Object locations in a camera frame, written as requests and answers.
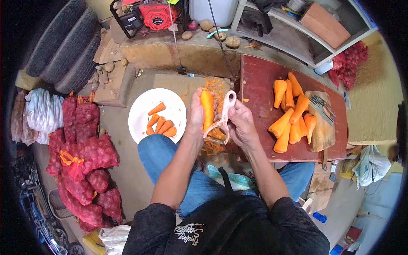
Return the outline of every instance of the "tire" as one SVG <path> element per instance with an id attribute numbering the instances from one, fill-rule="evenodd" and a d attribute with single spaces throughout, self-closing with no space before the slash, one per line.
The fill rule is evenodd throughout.
<path id="1" fill-rule="evenodd" d="M 91 8 L 87 8 L 55 52 L 41 74 L 41 79 L 49 83 L 59 82 L 88 46 L 96 27 L 98 27 L 96 14 Z"/>
<path id="2" fill-rule="evenodd" d="M 54 85 L 56 91 L 62 94 L 69 94 L 71 91 L 79 92 L 86 82 L 95 72 L 95 62 L 93 56 L 99 47 L 100 28 L 95 31 L 95 35 L 88 44 L 82 55 L 75 62 L 65 77 Z"/>
<path id="3" fill-rule="evenodd" d="M 85 0 L 71 0 L 54 17 L 27 61 L 26 73 L 29 76 L 40 76 L 85 9 Z"/>

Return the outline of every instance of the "hand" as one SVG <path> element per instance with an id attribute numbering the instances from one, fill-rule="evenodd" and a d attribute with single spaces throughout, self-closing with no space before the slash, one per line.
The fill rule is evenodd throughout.
<path id="1" fill-rule="evenodd" d="M 205 112 L 204 107 L 201 105 L 200 96 L 201 96 L 202 89 L 198 88 L 193 96 L 191 97 L 190 108 L 187 111 L 187 125 L 186 130 L 184 132 L 185 135 L 190 135 L 194 139 L 199 139 L 200 141 L 204 142 L 203 135 L 204 135 L 204 118 Z M 214 110 L 217 109 L 218 102 L 214 100 L 213 108 Z"/>
<path id="2" fill-rule="evenodd" d="M 239 147 L 248 150 L 259 143 L 252 112 L 239 100 L 228 110 L 228 119 L 230 136 Z"/>

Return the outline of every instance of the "peeled carrot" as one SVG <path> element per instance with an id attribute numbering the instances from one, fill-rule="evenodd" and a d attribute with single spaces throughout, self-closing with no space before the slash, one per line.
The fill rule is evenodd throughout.
<path id="1" fill-rule="evenodd" d="M 291 124 L 288 122 L 285 125 L 285 129 L 282 135 L 278 138 L 273 147 L 273 150 L 278 153 L 284 153 L 288 150 L 288 142 L 289 142 L 289 133 L 290 133 Z"/>
<path id="2" fill-rule="evenodd" d="M 310 142 L 312 141 L 312 134 L 313 134 L 313 130 L 316 127 L 316 123 L 317 123 L 317 118 L 314 115 L 311 115 L 309 113 L 306 113 L 305 115 L 305 124 L 307 127 L 307 143 L 310 144 Z"/>
<path id="3" fill-rule="evenodd" d="M 295 122 L 290 127 L 290 134 L 289 134 L 289 143 L 295 144 L 302 138 L 302 134 L 300 132 L 299 121 Z"/>
<path id="4" fill-rule="evenodd" d="M 147 128 L 146 134 L 147 134 L 147 135 L 152 135 L 152 134 L 154 134 L 153 128 L 152 128 L 151 126 Z"/>
<path id="5" fill-rule="evenodd" d="M 292 83 L 290 80 L 286 80 L 286 84 L 288 87 L 286 88 L 286 105 L 287 107 L 295 108 L 295 102 L 293 101 L 293 93 L 292 93 Z"/>
<path id="6" fill-rule="evenodd" d="M 273 82 L 273 92 L 275 93 L 275 101 L 273 102 L 273 107 L 279 108 L 282 102 L 283 95 L 286 91 L 287 84 L 284 80 L 276 80 Z"/>
<path id="7" fill-rule="evenodd" d="M 289 122 L 290 117 L 292 116 L 294 110 L 289 108 L 285 114 L 275 121 L 269 128 L 268 131 L 275 135 L 276 138 L 279 138 L 283 131 L 285 130 L 286 123 Z"/>
<path id="8" fill-rule="evenodd" d="M 158 134 L 162 134 L 162 133 L 166 132 L 172 126 L 174 126 L 174 123 L 171 120 L 166 120 L 165 123 L 163 124 L 163 126 L 160 128 Z"/>
<path id="9" fill-rule="evenodd" d="M 299 96 L 300 94 L 304 94 L 302 87 L 300 86 L 299 82 L 297 81 L 296 77 L 293 75 L 292 72 L 288 73 L 288 78 L 292 83 L 292 94 L 294 97 Z"/>
<path id="10" fill-rule="evenodd" d="M 297 122 L 299 117 L 302 116 L 302 113 L 306 110 L 309 103 L 310 103 L 310 100 L 305 95 L 303 94 L 299 95 L 297 99 L 297 103 L 296 103 L 295 112 L 292 114 L 289 120 L 291 124 L 294 124 L 295 122 Z"/>
<path id="11" fill-rule="evenodd" d="M 167 137 L 172 137 L 172 136 L 175 136 L 176 134 L 177 134 L 177 128 L 175 126 L 172 126 L 166 132 L 163 133 L 163 135 Z"/>
<path id="12" fill-rule="evenodd" d="M 214 123 L 213 95 L 207 90 L 203 90 L 200 96 L 201 105 L 204 107 L 204 132 Z"/>
<path id="13" fill-rule="evenodd" d="M 302 137 L 307 136 L 307 128 L 303 117 L 300 116 L 297 121 L 299 122 L 300 133 L 302 134 Z"/>
<path id="14" fill-rule="evenodd" d="M 153 115 L 154 113 L 158 113 L 159 111 L 165 110 L 166 106 L 163 104 L 163 102 L 161 102 L 158 106 L 156 106 L 155 108 L 153 108 L 148 115 Z"/>
<path id="15" fill-rule="evenodd" d="M 159 130 L 162 128 L 163 124 L 166 122 L 166 118 L 165 117 L 160 117 L 157 120 L 157 125 L 156 125 L 156 129 L 154 130 L 154 132 L 157 134 L 159 132 Z"/>
<path id="16" fill-rule="evenodd" d="M 146 128 L 148 129 L 149 127 L 153 126 L 156 124 L 156 122 L 159 120 L 160 116 L 157 113 L 153 113 L 152 118 L 149 120 L 147 123 Z"/>

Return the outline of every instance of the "white plastic container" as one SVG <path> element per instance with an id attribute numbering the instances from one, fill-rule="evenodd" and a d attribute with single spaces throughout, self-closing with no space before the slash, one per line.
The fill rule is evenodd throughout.
<path id="1" fill-rule="evenodd" d="M 239 0 L 211 0 L 215 22 L 219 27 L 231 25 Z M 213 21 L 208 0 L 190 0 L 190 18 L 198 23 Z"/>

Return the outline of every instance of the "vegetable peeler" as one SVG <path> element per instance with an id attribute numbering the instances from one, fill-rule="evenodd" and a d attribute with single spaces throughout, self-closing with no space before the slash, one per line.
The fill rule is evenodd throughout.
<path id="1" fill-rule="evenodd" d="M 219 144 L 227 144 L 228 140 L 229 140 L 229 129 L 228 129 L 228 110 L 231 107 L 234 107 L 235 102 L 237 101 L 237 94 L 235 93 L 235 91 L 230 90 L 227 92 L 227 94 L 225 95 L 224 98 L 224 105 L 222 106 L 222 112 L 221 112 L 221 119 L 219 121 L 217 121 L 216 123 L 212 124 L 205 132 L 203 135 L 203 138 L 206 138 L 212 142 L 216 142 Z M 220 139 L 217 137 L 213 137 L 211 135 L 208 135 L 208 133 L 215 129 L 215 128 L 219 128 L 223 131 L 223 133 L 225 134 L 225 139 Z"/>

